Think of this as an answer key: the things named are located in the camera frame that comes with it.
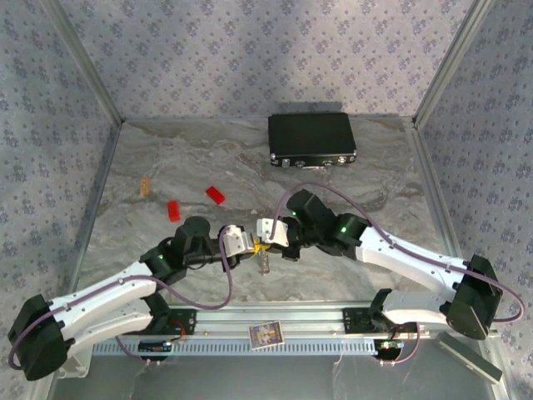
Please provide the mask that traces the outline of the colourful picture card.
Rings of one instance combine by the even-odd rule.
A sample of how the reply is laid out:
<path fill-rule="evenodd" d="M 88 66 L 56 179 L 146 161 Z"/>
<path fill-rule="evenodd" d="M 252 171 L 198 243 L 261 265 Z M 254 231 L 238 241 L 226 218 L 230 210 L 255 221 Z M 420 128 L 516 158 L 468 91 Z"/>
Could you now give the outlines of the colourful picture card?
<path fill-rule="evenodd" d="M 281 323 L 278 321 L 250 326 L 248 337 L 253 351 L 282 345 L 285 342 Z"/>

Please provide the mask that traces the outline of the black case with metal latches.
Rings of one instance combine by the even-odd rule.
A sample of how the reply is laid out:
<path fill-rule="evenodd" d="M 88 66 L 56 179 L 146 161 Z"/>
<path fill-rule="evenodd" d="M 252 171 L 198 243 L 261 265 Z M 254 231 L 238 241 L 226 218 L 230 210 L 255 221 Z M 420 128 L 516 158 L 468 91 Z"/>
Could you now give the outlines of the black case with metal latches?
<path fill-rule="evenodd" d="M 323 168 L 356 160 L 350 118 L 343 112 L 273 114 L 267 133 L 274 167 Z"/>

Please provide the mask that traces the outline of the small black circuit board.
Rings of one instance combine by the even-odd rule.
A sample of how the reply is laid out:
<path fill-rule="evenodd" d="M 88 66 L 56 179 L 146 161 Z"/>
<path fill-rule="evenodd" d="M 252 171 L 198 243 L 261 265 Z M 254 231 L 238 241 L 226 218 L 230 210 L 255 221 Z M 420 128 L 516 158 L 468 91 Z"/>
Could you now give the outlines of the small black circuit board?
<path fill-rule="evenodd" d="M 140 353 L 169 353 L 172 350 L 172 342 L 167 340 L 141 340 L 137 345 Z"/>

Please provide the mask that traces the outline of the small round circuit board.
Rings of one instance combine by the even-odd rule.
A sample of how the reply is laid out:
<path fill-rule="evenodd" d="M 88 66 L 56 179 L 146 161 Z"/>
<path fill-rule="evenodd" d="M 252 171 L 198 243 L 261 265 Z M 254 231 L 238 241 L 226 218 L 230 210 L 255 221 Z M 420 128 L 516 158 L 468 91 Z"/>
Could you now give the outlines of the small round circuit board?
<path fill-rule="evenodd" d="M 400 358 L 405 344 L 402 340 L 375 340 L 375 358 L 384 362 L 395 362 Z"/>

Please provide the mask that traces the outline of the grey metal bar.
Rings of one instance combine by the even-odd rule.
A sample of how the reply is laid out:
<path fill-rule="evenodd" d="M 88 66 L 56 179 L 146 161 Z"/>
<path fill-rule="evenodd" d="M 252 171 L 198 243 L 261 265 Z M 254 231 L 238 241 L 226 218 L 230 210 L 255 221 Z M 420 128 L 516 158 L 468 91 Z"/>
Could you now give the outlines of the grey metal bar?
<path fill-rule="evenodd" d="M 490 384 L 498 384 L 501 381 L 502 371 L 497 366 L 449 333 L 440 332 L 436 336 L 436 345 Z"/>

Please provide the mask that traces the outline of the aluminium mounting rail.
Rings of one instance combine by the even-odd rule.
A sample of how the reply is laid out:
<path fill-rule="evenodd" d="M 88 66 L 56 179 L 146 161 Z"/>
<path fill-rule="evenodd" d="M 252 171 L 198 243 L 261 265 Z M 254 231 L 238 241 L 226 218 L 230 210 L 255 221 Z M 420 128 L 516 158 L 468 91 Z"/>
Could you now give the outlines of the aluminium mounting rail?
<path fill-rule="evenodd" d="M 423 338 L 438 333 L 455 333 L 474 340 L 497 335 L 495 326 L 487 331 L 479 323 L 471 326 L 457 323 L 457 317 L 447 318 L 440 310 L 441 300 L 432 296 L 411 297 L 394 292 L 384 300 L 372 302 L 263 302 L 234 303 L 223 309 L 197 311 L 193 335 L 200 338 L 245 338 L 253 325 L 278 321 L 283 337 L 288 338 L 413 338 L 415 333 L 356 333 L 346 334 L 342 321 L 343 308 L 371 308 L 382 312 L 394 323 L 419 325 Z"/>

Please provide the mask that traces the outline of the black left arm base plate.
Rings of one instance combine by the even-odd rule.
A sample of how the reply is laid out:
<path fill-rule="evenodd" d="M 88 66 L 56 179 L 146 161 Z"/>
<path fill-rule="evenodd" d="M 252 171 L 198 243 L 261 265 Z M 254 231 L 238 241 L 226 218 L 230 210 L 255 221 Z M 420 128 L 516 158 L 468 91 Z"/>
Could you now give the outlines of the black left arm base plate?
<path fill-rule="evenodd" d="M 193 308 L 173 308 L 170 311 L 167 327 L 178 337 L 190 336 L 195 332 L 197 311 Z"/>

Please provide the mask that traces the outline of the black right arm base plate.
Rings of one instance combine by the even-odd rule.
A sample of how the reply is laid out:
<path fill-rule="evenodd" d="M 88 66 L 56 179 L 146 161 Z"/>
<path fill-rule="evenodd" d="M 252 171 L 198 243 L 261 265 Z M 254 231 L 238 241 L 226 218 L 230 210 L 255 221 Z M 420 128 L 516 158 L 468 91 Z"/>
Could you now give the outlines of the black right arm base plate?
<path fill-rule="evenodd" d="M 342 309 L 342 321 L 346 334 L 356 333 L 416 333 L 416 324 L 393 322 L 382 312 L 368 307 Z"/>

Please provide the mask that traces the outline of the grey frame base strip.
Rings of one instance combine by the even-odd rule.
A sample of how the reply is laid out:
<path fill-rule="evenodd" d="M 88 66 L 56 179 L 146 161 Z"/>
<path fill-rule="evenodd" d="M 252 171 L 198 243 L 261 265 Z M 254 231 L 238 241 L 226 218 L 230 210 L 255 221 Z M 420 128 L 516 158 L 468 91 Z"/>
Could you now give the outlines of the grey frame base strip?
<path fill-rule="evenodd" d="M 421 185 L 426 195 L 426 202 L 436 234 L 441 243 L 441 249 L 447 255 L 462 257 L 463 254 L 424 138 L 417 131 L 411 117 L 403 117 L 401 120 L 406 130 L 406 140 L 412 151 L 417 172 L 421 178 Z M 456 333 L 453 337 L 472 348 L 487 362 L 502 371 L 502 378 L 499 383 L 486 384 L 487 397 L 490 400 L 520 400 L 518 385 L 513 377 L 511 366 L 506 358 L 503 343 L 499 336 L 489 337 L 484 341 L 466 339 L 459 337 Z"/>
<path fill-rule="evenodd" d="M 123 119 L 119 118 L 117 123 L 113 123 L 110 128 L 108 138 L 102 151 L 102 158 L 98 164 L 95 178 L 85 203 L 82 220 L 74 241 L 74 259 L 70 267 L 63 269 L 63 277 L 59 283 L 56 294 L 64 295 L 74 291 L 77 287 L 82 260 L 87 251 L 87 247 L 92 235 L 92 230 L 97 216 L 98 206 L 102 199 L 103 190 L 107 181 L 112 159 L 116 150 L 117 141 L 123 125 Z"/>

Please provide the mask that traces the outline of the white plastic bracket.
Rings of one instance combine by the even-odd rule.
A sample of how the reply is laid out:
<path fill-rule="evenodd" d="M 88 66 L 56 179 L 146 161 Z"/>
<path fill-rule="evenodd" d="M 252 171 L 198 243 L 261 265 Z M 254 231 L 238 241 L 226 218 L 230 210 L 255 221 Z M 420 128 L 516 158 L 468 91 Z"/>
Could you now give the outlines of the white plastic bracket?
<path fill-rule="evenodd" d="M 81 352 L 69 357 L 67 361 L 58 369 L 57 378 L 84 378 L 88 375 L 92 360 L 92 347 L 88 347 Z"/>

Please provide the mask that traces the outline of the aluminium frame post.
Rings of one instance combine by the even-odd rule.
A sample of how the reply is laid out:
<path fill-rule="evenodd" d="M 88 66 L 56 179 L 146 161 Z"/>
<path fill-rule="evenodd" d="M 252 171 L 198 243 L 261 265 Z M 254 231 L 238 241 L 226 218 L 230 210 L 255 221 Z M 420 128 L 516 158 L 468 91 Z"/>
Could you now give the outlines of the aluminium frame post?
<path fill-rule="evenodd" d="M 422 129 L 453 78 L 461 60 L 470 48 L 495 0 L 472 0 L 471 6 L 458 27 L 451 45 L 438 67 L 426 94 L 412 118 L 414 127 Z"/>
<path fill-rule="evenodd" d="M 64 41 L 88 86 L 92 89 L 103 113 L 115 127 L 121 127 L 123 117 L 62 4 L 59 0 L 39 0 L 39 2 L 56 28 L 58 36 Z"/>

